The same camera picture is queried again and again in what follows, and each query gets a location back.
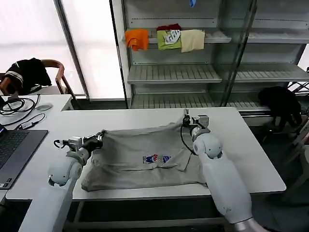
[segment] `laptop keyboard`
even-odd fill
[[[9,135],[0,141],[0,169],[26,138],[26,131],[10,131]]]

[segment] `computer mouse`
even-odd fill
[[[46,111],[46,110],[49,110],[52,107],[53,107],[53,104],[46,103],[44,105],[39,105],[36,109],[39,110],[39,111]]]

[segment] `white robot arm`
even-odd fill
[[[208,129],[209,118],[199,115],[190,125],[185,110],[183,125],[191,127],[193,151],[199,156],[207,187],[217,210],[238,232],[267,232],[252,217],[251,197],[223,144]]]
[[[48,184],[33,199],[19,232],[60,232],[72,202],[72,193],[83,166],[91,152],[102,148],[102,134],[92,136],[83,143],[73,137],[66,141],[70,151],[62,160],[51,165]]]

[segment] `white table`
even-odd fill
[[[281,192],[286,189],[284,182],[267,155],[255,139],[235,108],[190,109],[190,116],[207,114],[209,128],[223,142],[228,157],[235,163],[250,193]],[[63,111],[58,119],[49,125],[49,134],[28,163],[12,189],[6,194],[10,200],[27,200],[36,197],[41,187],[47,185],[47,170],[52,162],[61,160],[66,149],[59,150],[53,145],[55,139],[69,139],[71,136],[89,136],[102,129],[121,130],[157,127],[177,121],[183,109],[149,110],[93,110]],[[89,171],[89,162],[76,183],[73,200],[120,200],[151,198],[182,198],[210,195],[200,184],[183,186],[101,190],[86,192],[81,182]]]
[[[34,101],[36,101],[37,99],[37,95],[27,95],[27,96],[20,96],[21,98],[22,97],[25,97],[25,98],[30,98]],[[48,130],[50,127],[52,127],[52,124],[54,122],[56,122],[56,119],[58,117],[58,114],[59,112],[63,111],[63,110],[67,110],[67,109],[72,109],[72,105],[71,105],[71,99],[72,99],[72,96],[71,95],[41,95],[41,99],[38,103],[38,106],[39,105],[44,105],[46,103],[51,103],[53,105],[53,107],[47,111],[44,111],[43,113],[46,114],[46,117],[45,119],[37,124],[34,128],[32,128],[32,130]],[[26,104],[24,107],[28,108],[29,106],[31,106],[31,104],[29,103],[29,101],[26,101]],[[26,121],[27,119],[37,115],[37,114],[40,114],[42,113],[41,111],[38,111],[38,110],[33,110],[31,112],[31,114],[25,118],[23,121]],[[6,123],[10,123],[12,121],[16,121],[20,118],[22,118],[23,116],[25,115],[25,113],[18,113],[12,117],[3,117],[3,116],[0,116],[0,123],[1,124],[6,124]],[[14,124],[14,125],[10,125],[10,126],[7,126],[6,128],[7,129],[11,129],[13,130],[16,126],[18,125],[17,124]],[[5,196],[7,190],[0,190],[0,202],[1,200],[3,199],[3,197]]]

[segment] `black cloth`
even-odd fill
[[[25,95],[37,91],[38,86],[51,86],[51,80],[43,63],[36,58],[20,60],[6,71],[1,77],[3,80],[9,77],[12,84],[17,88],[9,85],[7,90],[10,94],[14,94],[17,90],[19,95]]]
[[[301,119],[301,105],[296,99],[294,93],[286,88],[276,86],[264,88],[260,91],[259,100],[262,105],[267,106],[271,110],[271,115],[280,117],[279,131],[281,131],[286,122],[292,127],[299,126],[302,123]]]

